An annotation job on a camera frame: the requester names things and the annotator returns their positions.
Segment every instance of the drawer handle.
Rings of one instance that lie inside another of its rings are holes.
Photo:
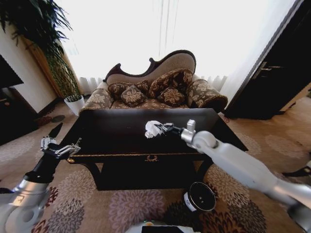
[[[145,160],[146,162],[157,162],[158,159],[157,159],[157,156],[156,155],[148,155],[147,156],[147,159]]]

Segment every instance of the sofa armrest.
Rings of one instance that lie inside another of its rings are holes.
[[[114,100],[108,91],[107,83],[101,83],[88,98],[85,105],[79,111],[79,114],[84,110],[110,109],[113,101]]]
[[[187,88],[187,96],[191,108],[213,108],[218,113],[228,104],[228,98],[204,79],[194,79]]]

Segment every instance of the doorframe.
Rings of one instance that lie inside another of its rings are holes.
[[[284,29],[286,28],[286,26],[288,25],[290,20],[293,18],[296,11],[299,9],[299,7],[301,6],[301,4],[303,2],[304,2],[304,0],[296,0],[293,3],[292,7],[289,9],[288,13],[286,14],[284,19],[280,23],[279,27],[277,28],[277,30],[275,31],[275,33],[273,34],[271,39],[269,40],[268,44],[263,49],[259,58],[256,60],[255,64],[253,65],[253,67],[251,68],[249,73],[247,74],[245,80],[243,81],[243,83],[239,87],[238,91],[236,92],[236,94],[234,95],[232,100],[230,101],[229,105],[226,107],[225,113],[230,111],[230,108],[232,108],[232,106],[234,105],[234,103],[236,102],[236,100],[238,99],[238,97],[240,96],[240,94],[242,93],[242,91],[244,90],[246,85],[248,84],[248,82],[251,80],[251,78],[253,77],[253,75],[257,71],[257,69],[261,66],[263,60],[265,59],[265,57],[267,56],[267,54],[269,53],[269,51],[271,50],[273,45],[276,43],[276,41],[278,40],[278,38],[280,37],[280,35],[282,34],[282,32],[284,31]]]

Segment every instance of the table surface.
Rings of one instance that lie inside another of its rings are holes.
[[[196,121],[196,131],[207,130],[223,142],[246,151],[245,145],[213,109],[109,109],[83,111],[61,145],[75,143],[82,138],[81,150],[75,157],[124,157],[137,155],[194,155],[197,151],[180,138],[163,136],[147,139],[145,124],[149,120],[172,122],[186,127],[187,121]]]

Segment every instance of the white curtain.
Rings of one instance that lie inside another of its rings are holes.
[[[179,49],[193,52],[198,76],[211,82],[217,77],[219,85],[256,46],[269,8],[285,1],[293,0],[58,3],[68,12],[73,28],[65,31],[69,37],[63,42],[65,50],[77,76],[82,77],[84,91],[90,93],[117,63],[127,73],[140,74],[149,67],[150,57],[159,60]]]

